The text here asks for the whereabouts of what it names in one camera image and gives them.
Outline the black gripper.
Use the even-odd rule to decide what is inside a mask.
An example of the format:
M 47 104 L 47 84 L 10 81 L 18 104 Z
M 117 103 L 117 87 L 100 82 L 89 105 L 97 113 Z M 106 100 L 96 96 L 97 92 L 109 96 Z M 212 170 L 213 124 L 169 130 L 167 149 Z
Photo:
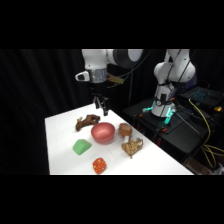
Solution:
M 90 89 L 91 89 L 91 92 L 92 92 L 92 95 L 95 96 L 94 97 L 94 103 L 96 105 L 96 109 L 99 109 L 101 108 L 101 105 L 102 105 L 102 109 L 103 109 L 103 114 L 104 116 L 107 116 L 108 115 L 108 98 L 106 98 L 106 92 L 107 92 L 107 84 L 105 82 L 101 82 L 101 83 L 91 83 L 90 84 Z

